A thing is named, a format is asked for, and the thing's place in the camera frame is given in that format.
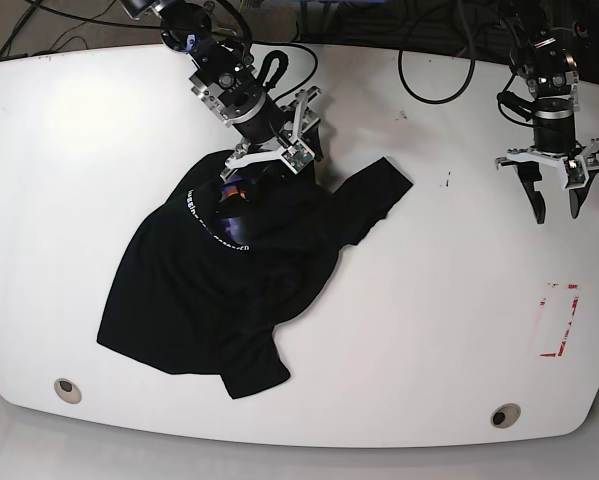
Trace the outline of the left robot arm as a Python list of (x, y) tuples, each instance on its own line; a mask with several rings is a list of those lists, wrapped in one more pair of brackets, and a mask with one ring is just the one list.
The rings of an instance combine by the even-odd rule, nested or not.
[(500, 113), (510, 110), (518, 115), (521, 119), (514, 123), (532, 129), (533, 143), (509, 149), (495, 163), (515, 169), (539, 225), (545, 221), (546, 206), (535, 184), (542, 180), (541, 166), (553, 168), (568, 193), (571, 217), (577, 218), (599, 174), (599, 139), (588, 145), (576, 139), (577, 64), (553, 34), (539, 1), (500, 1), (498, 15), (513, 40), (510, 80), (523, 79), (531, 98), (514, 94), (508, 82), (497, 95), (497, 107)]

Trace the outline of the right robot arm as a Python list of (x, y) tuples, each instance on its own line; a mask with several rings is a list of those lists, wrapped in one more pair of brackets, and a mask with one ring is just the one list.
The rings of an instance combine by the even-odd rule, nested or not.
[(209, 3), (187, 1), (124, 1), (135, 20), (148, 12), (160, 20), (162, 42), (172, 51), (187, 54), (196, 66), (190, 77), (193, 93), (241, 140), (225, 161), (224, 182), (255, 164), (279, 162), (293, 174), (323, 159), (319, 116), (309, 103), (320, 89), (305, 83), (287, 91), (295, 96), (287, 105), (270, 92), (287, 72), (289, 57), (282, 50), (268, 52), (259, 67), (251, 54), (252, 32), (243, 16), (228, 1), (220, 5), (235, 19), (240, 32), (220, 27), (212, 19)]

